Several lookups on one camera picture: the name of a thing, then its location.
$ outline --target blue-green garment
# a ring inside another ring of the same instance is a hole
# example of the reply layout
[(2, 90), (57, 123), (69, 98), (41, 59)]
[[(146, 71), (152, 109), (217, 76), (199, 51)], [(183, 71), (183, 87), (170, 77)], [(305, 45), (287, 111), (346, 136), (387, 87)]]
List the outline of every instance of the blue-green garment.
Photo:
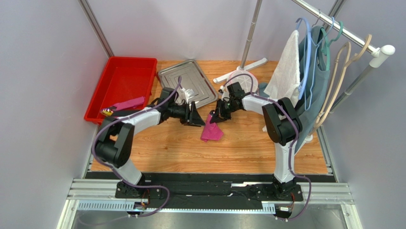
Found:
[[(318, 43), (323, 38), (323, 34), (321, 32), (321, 26), (314, 26), (312, 28), (312, 39), (314, 43)], [(299, 44), (299, 66), (300, 66), (300, 79), (303, 79), (304, 76), (304, 66), (305, 66), (305, 56), (307, 50), (304, 50), (305, 40), (303, 39)], [(299, 138), (296, 145), (295, 153), (297, 153), (298, 148), (305, 140), (304, 138), (312, 131), (312, 128), (315, 124), (317, 115), (319, 114), (324, 100), (325, 94), (327, 91), (328, 79), (330, 76), (330, 70), (326, 70), (326, 63), (323, 59), (323, 54), (321, 52), (321, 48), (318, 49), (317, 53), (316, 46), (312, 43), (312, 53), (311, 53), (311, 60), (310, 60), (310, 68), (309, 68), (309, 75), (306, 82), (306, 104), (308, 106), (310, 102), (310, 87), (312, 85), (312, 76), (313, 76), (313, 64), (316, 62), (315, 67), (315, 79), (313, 85), (313, 98), (311, 101), (311, 107), (309, 110), (305, 111), (305, 96), (303, 95), (302, 99), (299, 100), (297, 103), (295, 110), (299, 115), (299, 119), (302, 122), (303, 130), (299, 134)]]

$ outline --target white wall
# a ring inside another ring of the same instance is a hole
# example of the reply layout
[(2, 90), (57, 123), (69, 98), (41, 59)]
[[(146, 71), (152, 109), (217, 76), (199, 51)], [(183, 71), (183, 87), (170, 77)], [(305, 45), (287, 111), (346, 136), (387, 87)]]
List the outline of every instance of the white wall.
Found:
[[(405, 7), (398, 0), (348, 0), (338, 17), (360, 36), (372, 34), (373, 45), (396, 48), (325, 124), (336, 173), (349, 183), (365, 229), (406, 225)], [(335, 44), (334, 58), (345, 41)], [(365, 54), (349, 67), (345, 88), (371, 59)]]
[[(308, 0), (329, 12), (334, 0)], [(114, 55), (158, 60), (240, 60), (256, 0), (89, 0)], [(264, 0), (249, 60), (278, 60), (298, 17), (288, 0)]]
[(0, 1), (0, 34), (0, 228), (55, 228), (107, 57), (76, 0)]

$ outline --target gray floor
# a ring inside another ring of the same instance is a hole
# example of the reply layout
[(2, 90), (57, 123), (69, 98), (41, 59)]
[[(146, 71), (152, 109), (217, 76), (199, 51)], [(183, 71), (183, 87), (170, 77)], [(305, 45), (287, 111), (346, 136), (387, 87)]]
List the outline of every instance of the gray floor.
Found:
[[(102, 223), (125, 216), (118, 211), (78, 211), (76, 216), (85, 223)], [(297, 220), (281, 222), (272, 215), (261, 214), (213, 214), (213, 213), (157, 213), (135, 219), (124, 218), (118, 221), (88, 227), (74, 222), (74, 229), (346, 229), (340, 205), (309, 205), (304, 214)]]

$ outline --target red plastic tray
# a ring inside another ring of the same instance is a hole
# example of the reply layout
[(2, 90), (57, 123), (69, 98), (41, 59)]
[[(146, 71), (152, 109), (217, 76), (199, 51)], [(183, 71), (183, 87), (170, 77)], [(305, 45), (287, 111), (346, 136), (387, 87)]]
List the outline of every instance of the red plastic tray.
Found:
[(101, 109), (140, 96), (145, 96), (145, 102), (134, 109), (143, 109), (151, 95), (156, 64), (154, 58), (110, 57), (84, 119), (100, 125), (105, 118)]

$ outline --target wooden table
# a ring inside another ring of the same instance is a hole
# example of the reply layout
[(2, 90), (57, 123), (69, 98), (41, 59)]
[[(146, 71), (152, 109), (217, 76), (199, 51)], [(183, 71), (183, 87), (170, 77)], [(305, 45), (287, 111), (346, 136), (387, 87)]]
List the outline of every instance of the wooden table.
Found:
[[(157, 71), (181, 61), (159, 61)], [(201, 69), (212, 79), (235, 70), (239, 61), (198, 61)], [(268, 82), (277, 62), (268, 62), (252, 70), (258, 82)], [(212, 83), (218, 90), (220, 84)], [(152, 87), (151, 102), (159, 97), (161, 85), (156, 79)], [(206, 120), (213, 110), (213, 102), (198, 109)], [(202, 127), (183, 126), (178, 119), (150, 127), (134, 137), (131, 160), (142, 172), (188, 173), (273, 173), (275, 148), (267, 133), (262, 132), (265, 121), (254, 112), (237, 111), (233, 118), (220, 123), (224, 132), (220, 141), (200, 140)], [(300, 174), (326, 174), (325, 160), (317, 139), (306, 144), (295, 156), (295, 172)], [(92, 171), (104, 171), (106, 167), (93, 162)]]

